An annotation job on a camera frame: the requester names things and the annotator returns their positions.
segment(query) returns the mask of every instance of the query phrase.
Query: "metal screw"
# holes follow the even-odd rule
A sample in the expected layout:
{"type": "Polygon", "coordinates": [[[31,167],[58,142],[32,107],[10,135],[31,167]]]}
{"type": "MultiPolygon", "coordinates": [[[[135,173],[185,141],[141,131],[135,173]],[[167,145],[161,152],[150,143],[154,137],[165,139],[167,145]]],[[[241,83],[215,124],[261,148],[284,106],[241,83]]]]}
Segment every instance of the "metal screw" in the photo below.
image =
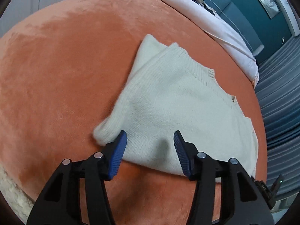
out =
{"type": "Polygon", "coordinates": [[[204,152],[198,152],[197,153],[197,157],[199,157],[199,158],[205,158],[206,154],[204,152]]]}
{"type": "Polygon", "coordinates": [[[96,153],[94,154],[94,157],[95,157],[95,158],[101,158],[101,157],[103,157],[103,153],[102,153],[102,152],[96,152],[96,153]]]}
{"type": "Polygon", "coordinates": [[[239,163],[238,160],[236,160],[235,158],[231,158],[231,159],[230,159],[230,162],[231,162],[233,165],[236,165],[236,164],[239,163]]]}
{"type": "Polygon", "coordinates": [[[63,161],[62,161],[62,164],[64,164],[64,165],[69,165],[70,164],[70,159],[64,159],[63,161]]]}

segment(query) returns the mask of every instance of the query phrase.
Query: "knit garment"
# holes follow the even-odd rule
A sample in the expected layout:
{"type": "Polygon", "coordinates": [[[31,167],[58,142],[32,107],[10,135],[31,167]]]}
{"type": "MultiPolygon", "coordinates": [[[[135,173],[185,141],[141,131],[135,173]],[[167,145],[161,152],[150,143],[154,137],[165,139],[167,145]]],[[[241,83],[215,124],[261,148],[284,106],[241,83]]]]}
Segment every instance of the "knit garment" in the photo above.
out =
{"type": "Polygon", "coordinates": [[[94,129],[104,146],[121,130],[128,143],[123,159],[183,175],[173,143],[185,141],[213,159],[236,158],[255,175],[258,140],[235,96],[215,80],[213,69],[194,61],[177,43],[165,46],[147,35],[111,115],[94,129]]]}

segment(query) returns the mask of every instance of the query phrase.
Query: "white air conditioner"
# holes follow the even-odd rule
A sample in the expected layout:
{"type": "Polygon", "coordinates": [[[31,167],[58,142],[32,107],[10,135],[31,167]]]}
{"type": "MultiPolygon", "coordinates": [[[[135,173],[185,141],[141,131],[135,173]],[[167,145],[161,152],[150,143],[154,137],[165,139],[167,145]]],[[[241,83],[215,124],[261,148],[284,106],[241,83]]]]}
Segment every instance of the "white air conditioner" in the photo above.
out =
{"type": "Polygon", "coordinates": [[[292,8],[290,7],[287,0],[276,0],[278,6],[280,7],[281,12],[283,13],[289,29],[293,36],[298,36],[300,34],[300,29],[297,23],[297,20],[294,16],[292,8]]]}

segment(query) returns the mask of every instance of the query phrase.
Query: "blue curtain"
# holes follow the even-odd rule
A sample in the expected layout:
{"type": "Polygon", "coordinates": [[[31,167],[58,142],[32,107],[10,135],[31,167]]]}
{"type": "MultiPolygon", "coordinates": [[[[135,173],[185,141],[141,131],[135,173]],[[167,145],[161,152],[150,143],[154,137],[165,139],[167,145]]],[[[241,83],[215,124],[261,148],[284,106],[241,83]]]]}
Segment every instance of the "blue curtain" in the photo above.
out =
{"type": "Polygon", "coordinates": [[[283,199],[300,189],[300,36],[259,67],[255,92],[267,136],[267,185],[283,174],[277,197],[283,199]]]}

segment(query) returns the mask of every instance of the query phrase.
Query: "velvet fabric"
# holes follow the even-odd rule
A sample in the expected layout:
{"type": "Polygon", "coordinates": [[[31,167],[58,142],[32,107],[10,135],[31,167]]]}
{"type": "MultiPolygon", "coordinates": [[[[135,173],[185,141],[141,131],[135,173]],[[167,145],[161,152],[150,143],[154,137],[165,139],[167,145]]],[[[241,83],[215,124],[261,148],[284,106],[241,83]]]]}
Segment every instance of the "velvet fabric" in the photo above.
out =
{"type": "MultiPolygon", "coordinates": [[[[257,98],[219,44],[160,0],[65,0],[32,14],[0,40],[0,163],[33,200],[63,159],[86,159],[101,149],[92,131],[110,114],[146,34],[166,45],[177,42],[215,69],[220,86],[252,120],[259,142],[256,178],[266,179],[257,98]]],[[[106,188],[117,224],[180,225],[195,183],[122,162],[106,188]]],[[[217,185],[214,219],[220,201],[217,185]]]]}

